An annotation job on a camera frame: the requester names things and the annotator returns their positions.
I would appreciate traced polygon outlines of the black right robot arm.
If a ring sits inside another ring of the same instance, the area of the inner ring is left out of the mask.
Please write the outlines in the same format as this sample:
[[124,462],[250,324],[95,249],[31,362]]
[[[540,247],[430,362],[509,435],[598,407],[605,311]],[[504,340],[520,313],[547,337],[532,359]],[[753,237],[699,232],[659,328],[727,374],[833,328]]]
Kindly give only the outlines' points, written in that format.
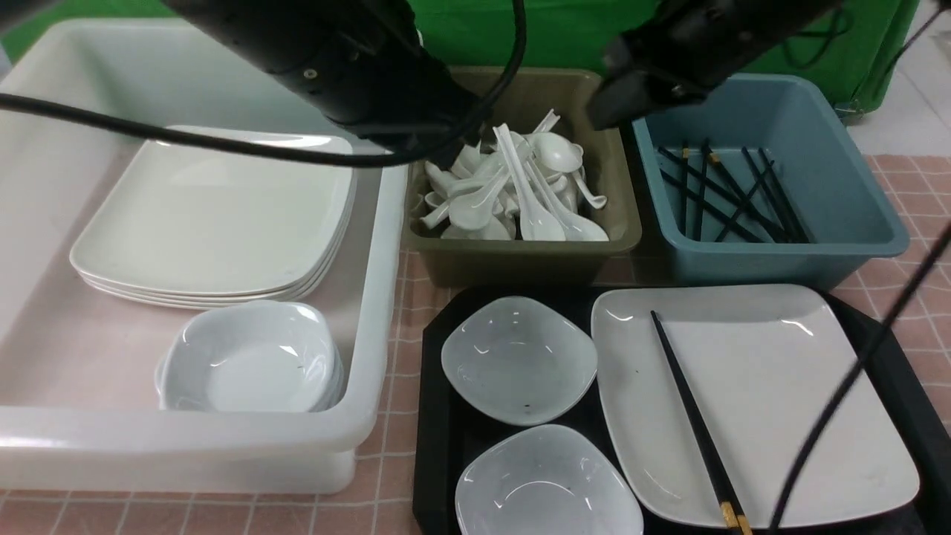
[[588,101],[591,125],[616,128],[700,104],[733,74],[838,1],[663,1],[644,24],[609,41],[605,76]]

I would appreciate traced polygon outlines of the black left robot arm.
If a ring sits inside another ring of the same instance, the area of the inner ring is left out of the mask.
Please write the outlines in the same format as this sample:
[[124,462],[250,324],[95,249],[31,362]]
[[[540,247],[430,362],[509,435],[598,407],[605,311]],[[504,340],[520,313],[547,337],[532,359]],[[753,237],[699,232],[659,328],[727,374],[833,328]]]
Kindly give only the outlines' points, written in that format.
[[478,105],[419,44],[406,1],[167,1],[343,131],[391,152],[437,142]]

